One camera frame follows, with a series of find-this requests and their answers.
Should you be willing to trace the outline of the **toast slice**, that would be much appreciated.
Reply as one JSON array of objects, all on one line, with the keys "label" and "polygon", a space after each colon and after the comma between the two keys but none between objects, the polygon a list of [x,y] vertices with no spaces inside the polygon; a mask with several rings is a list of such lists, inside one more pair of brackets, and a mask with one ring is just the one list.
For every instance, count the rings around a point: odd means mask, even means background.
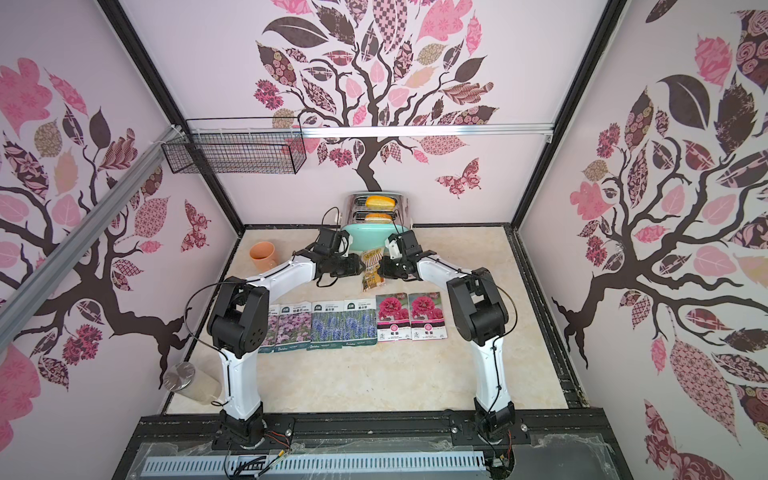
[{"label": "toast slice", "polygon": [[373,212],[366,214],[364,221],[366,223],[391,224],[393,222],[393,218],[392,215],[388,212]]},{"label": "toast slice", "polygon": [[383,195],[369,196],[365,201],[365,207],[369,210],[393,211],[396,206],[395,199]]}]

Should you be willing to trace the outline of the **toast slice rear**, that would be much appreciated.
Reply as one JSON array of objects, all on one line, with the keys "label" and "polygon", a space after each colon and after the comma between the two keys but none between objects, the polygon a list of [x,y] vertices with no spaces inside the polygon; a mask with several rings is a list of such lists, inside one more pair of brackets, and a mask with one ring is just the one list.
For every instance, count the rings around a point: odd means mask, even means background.
[{"label": "toast slice rear", "polygon": [[383,195],[369,196],[365,201],[365,207],[369,210],[393,211],[396,206],[395,199]]}]

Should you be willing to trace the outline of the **toast slice front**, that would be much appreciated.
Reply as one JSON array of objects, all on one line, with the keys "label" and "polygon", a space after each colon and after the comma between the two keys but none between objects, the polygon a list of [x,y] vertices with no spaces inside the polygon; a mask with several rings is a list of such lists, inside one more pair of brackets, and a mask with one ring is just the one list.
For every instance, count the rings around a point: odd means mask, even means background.
[{"label": "toast slice front", "polygon": [[392,215],[388,212],[373,212],[366,214],[364,221],[366,223],[391,224],[393,222],[393,218]]}]

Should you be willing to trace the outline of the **pink hollyhock seed packet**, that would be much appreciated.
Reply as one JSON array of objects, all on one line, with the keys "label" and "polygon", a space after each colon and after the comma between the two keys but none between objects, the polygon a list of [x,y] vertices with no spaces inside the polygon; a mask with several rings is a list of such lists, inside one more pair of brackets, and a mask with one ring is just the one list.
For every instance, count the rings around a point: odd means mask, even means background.
[{"label": "pink hollyhock seed packet", "polygon": [[412,339],[411,315],[406,293],[377,295],[376,316],[379,343]]}]

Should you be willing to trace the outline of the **mint green toaster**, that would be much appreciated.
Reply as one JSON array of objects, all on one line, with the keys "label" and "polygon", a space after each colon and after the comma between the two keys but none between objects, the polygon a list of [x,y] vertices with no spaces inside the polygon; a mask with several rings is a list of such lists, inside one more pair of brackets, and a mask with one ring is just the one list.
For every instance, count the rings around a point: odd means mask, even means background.
[{"label": "mint green toaster", "polygon": [[[369,210],[365,201],[369,196],[383,195],[396,200],[397,206],[393,211]],[[373,212],[388,212],[392,215],[391,224],[366,223],[365,215]],[[384,247],[388,237],[394,233],[410,230],[412,220],[409,211],[408,198],[393,192],[357,192],[350,194],[341,209],[342,229],[352,236],[352,251],[367,251]]]}]

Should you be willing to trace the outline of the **aluminium rail left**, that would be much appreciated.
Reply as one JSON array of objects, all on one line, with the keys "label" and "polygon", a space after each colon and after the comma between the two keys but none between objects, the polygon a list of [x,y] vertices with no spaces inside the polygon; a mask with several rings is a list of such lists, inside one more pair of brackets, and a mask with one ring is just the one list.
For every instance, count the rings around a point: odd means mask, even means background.
[{"label": "aluminium rail left", "polygon": [[55,247],[43,265],[23,282],[1,309],[1,347],[6,348],[35,315],[56,287],[104,233],[112,219],[162,163],[162,145],[182,136],[170,125],[134,163],[116,186],[108,190],[79,225]]}]

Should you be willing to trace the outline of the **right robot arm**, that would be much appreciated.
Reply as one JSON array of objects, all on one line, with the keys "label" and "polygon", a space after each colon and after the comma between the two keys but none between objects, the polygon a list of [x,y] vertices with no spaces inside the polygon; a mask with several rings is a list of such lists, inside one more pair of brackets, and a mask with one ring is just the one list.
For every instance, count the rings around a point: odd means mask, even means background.
[{"label": "right robot arm", "polygon": [[467,270],[442,260],[436,252],[424,250],[411,230],[389,235],[385,248],[379,264],[382,277],[425,281],[447,292],[454,325],[471,346],[478,435],[489,443],[499,442],[516,420],[503,365],[509,312],[502,290],[488,269]]}]

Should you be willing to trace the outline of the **aluminium rail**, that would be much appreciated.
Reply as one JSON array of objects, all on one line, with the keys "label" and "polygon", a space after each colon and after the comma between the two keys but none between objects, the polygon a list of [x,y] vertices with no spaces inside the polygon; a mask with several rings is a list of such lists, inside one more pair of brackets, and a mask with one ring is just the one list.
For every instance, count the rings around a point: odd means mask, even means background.
[{"label": "aluminium rail", "polygon": [[116,186],[108,190],[79,225],[55,247],[43,265],[23,282],[1,309],[1,347],[6,348],[35,315],[56,287],[104,233],[112,219],[162,163],[162,145],[182,136],[170,125],[134,163]]},{"label": "aluminium rail", "polygon": [[301,129],[304,138],[380,138],[479,135],[551,136],[554,125],[548,123],[513,123],[483,125],[356,126]]}]

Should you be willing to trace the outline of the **aluminium rail back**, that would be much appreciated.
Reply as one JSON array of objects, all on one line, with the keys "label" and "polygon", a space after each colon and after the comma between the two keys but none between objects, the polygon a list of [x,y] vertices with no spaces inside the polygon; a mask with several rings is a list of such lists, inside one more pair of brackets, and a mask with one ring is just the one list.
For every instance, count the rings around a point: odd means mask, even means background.
[{"label": "aluminium rail back", "polygon": [[479,135],[551,136],[554,125],[548,123],[513,123],[483,125],[356,126],[301,129],[304,138],[380,138]]}]

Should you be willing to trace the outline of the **black base frame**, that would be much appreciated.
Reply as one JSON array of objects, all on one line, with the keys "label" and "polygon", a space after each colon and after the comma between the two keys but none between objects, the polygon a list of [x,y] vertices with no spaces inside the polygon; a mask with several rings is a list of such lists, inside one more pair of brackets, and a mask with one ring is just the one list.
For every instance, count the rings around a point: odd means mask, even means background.
[{"label": "black base frame", "polygon": [[470,410],[272,413],[258,446],[233,446],[215,415],[141,419],[115,470],[140,479],[149,456],[459,452],[484,455],[482,473],[266,475],[235,479],[628,479],[631,471],[605,413],[596,408],[520,410],[489,443]]}]

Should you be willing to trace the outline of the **lavender seed packet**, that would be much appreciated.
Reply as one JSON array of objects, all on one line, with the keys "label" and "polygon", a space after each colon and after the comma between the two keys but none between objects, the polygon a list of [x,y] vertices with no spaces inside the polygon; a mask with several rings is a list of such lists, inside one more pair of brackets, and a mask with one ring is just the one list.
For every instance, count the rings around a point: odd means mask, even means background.
[{"label": "lavender seed packet", "polygon": [[344,304],[340,301],[322,301],[312,304],[309,350],[343,347],[344,311]]},{"label": "lavender seed packet", "polygon": [[345,306],[342,319],[345,346],[371,346],[377,343],[377,310],[374,298],[350,300]]}]

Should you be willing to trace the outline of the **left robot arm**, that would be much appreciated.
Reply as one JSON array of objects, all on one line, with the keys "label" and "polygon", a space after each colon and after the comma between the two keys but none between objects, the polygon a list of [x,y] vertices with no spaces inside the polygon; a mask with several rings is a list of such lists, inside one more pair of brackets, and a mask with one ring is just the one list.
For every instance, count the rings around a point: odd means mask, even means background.
[{"label": "left robot arm", "polygon": [[270,303],[325,274],[336,279],[361,275],[365,265],[351,245],[349,232],[322,227],[313,242],[282,264],[248,279],[229,277],[221,283],[206,330],[222,367],[220,429],[233,446],[256,447],[265,437],[256,373]]}]

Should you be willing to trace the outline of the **pink cosmos seed packet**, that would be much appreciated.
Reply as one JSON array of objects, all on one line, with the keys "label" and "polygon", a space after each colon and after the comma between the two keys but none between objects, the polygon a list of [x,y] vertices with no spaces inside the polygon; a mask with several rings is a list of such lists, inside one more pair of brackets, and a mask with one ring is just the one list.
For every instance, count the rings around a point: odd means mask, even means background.
[{"label": "pink cosmos seed packet", "polygon": [[279,309],[275,352],[307,349],[312,335],[312,304],[301,302]]}]

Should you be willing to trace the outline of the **orange mug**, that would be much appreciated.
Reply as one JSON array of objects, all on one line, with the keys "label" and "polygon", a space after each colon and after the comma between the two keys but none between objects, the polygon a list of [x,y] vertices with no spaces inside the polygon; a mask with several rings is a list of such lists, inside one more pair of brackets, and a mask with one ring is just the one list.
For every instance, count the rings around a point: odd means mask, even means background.
[{"label": "orange mug", "polygon": [[267,272],[278,265],[276,247],[269,241],[260,241],[252,245],[249,257],[258,273]]}]

